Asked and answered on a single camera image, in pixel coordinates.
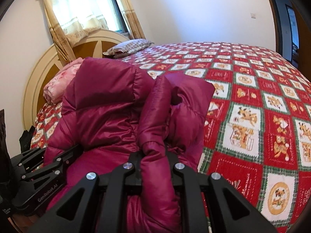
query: silver bolt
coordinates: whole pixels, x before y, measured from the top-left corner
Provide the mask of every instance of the silver bolt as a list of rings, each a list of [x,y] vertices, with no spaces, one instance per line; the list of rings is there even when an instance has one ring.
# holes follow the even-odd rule
[[[88,180],[93,180],[93,179],[96,178],[96,173],[94,173],[94,172],[89,172],[89,173],[86,175],[86,178],[87,178]]]
[[[183,170],[185,168],[185,165],[183,163],[176,163],[175,168],[178,170]]]
[[[123,164],[124,169],[130,170],[132,167],[133,167],[133,164],[130,162],[126,162]]]
[[[218,172],[214,172],[214,173],[211,174],[211,177],[214,180],[219,180],[221,178],[221,175]]]

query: arched headboard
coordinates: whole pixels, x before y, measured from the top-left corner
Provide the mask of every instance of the arched headboard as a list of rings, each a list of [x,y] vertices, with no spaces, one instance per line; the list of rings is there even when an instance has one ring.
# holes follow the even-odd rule
[[[99,30],[77,43],[73,51],[77,58],[102,58],[104,51],[127,40],[128,38],[119,33]],[[62,67],[55,46],[51,45],[35,65],[26,85],[22,106],[22,122],[25,129],[34,125],[38,111],[46,103],[43,97],[44,86]]]

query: window frame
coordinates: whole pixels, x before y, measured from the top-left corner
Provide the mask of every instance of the window frame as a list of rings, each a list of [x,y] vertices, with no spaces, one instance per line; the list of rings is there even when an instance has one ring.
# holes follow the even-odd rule
[[[125,24],[124,18],[122,16],[121,10],[117,4],[117,0],[112,0],[113,6],[114,6],[114,12],[117,16],[117,19],[119,20],[119,25],[121,27],[121,30],[119,31],[115,31],[118,32],[120,34],[127,34],[128,33],[128,28]]]

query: purple puffer jacket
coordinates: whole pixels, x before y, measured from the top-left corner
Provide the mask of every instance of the purple puffer jacket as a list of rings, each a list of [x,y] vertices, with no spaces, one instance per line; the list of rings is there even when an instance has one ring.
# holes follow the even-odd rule
[[[67,185],[51,208],[88,172],[105,174],[143,150],[143,189],[128,198],[128,233],[181,232],[178,197],[163,140],[196,170],[212,84],[184,74],[153,80],[145,70],[110,59],[84,60],[63,97],[62,118],[45,152],[45,165],[75,144],[84,153],[68,168]]]

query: beige curtain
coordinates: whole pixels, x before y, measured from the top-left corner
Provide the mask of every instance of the beige curtain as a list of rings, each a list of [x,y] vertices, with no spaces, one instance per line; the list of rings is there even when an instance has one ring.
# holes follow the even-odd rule
[[[52,39],[63,64],[76,59],[72,47],[89,33],[108,29],[96,0],[43,0]]]
[[[123,16],[126,20],[126,23],[130,29],[131,38],[138,39],[138,38],[145,38],[145,35],[142,31],[142,27],[138,21],[136,16],[135,10],[131,4],[130,0],[120,0],[121,5],[119,5],[120,10],[123,13]]]

